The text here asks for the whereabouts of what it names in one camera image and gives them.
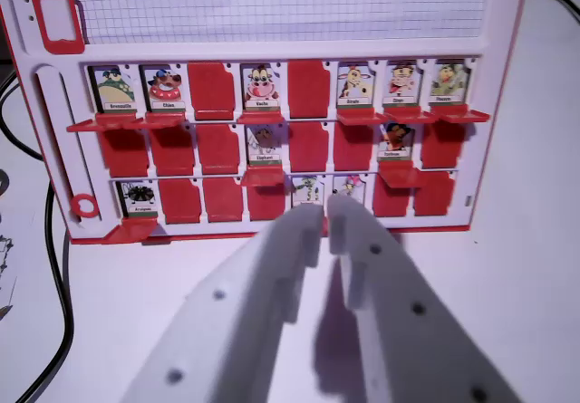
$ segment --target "cartoon character card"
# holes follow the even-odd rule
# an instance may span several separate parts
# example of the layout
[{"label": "cartoon character card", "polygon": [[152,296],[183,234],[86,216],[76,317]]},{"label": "cartoon character card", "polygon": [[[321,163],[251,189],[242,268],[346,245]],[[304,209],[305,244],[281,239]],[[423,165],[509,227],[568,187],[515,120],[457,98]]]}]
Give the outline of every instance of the cartoon character card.
[{"label": "cartoon character card", "polygon": [[356,199],[364,204],[366,182],[360,175],[335,175],[333,177],[333,193]]},{"label": "cartoon character card", "polygon": [[181,75],[169,65],[141,66],[150,111],[184,111],[181,99]]},{"label": "cartoon character card", "polygon": [[379,126],[381,141],[377,159],[410,160],[415,130],[398,122],[387,122]]},{"label": "cartoon character card", "polygon": [[125,217],[157,216],[157,200],[151,180],[117,181],[117,193]]},{"label": "cartoon character card", "polygon": [[461,104],[468,90],[469,73],[462,60],[438,61],[431,84],[431,104]]},{"label": "cartoon character card", "polygon": [[383,107],[417,106],[422,74],[415,62],[389,62]]},{"label": "cartoon character card", "polygon": [[277,110],[280,108],[280,75],[269,63],[242,65],[245,110]]},{"label": "cartoon character card", "polygon": [[318,177],[292,178],[292,206],[318,204],[324,201],[324,183]]},{"label": "cartoon character card", "polygon": [[373,87],[374,73],[367,62],[338,64],[337,107],[370,107]]},{"label": "cartoon character card", "polygon": [[97,110],[103,113],[137,111],[131,77],[118,65],[92,66],[89,74]]},{"label": "cartoon character card", "polygon": [[279,124],[246,126],[247,162],[250,165],[282,163],[282,133]]}]

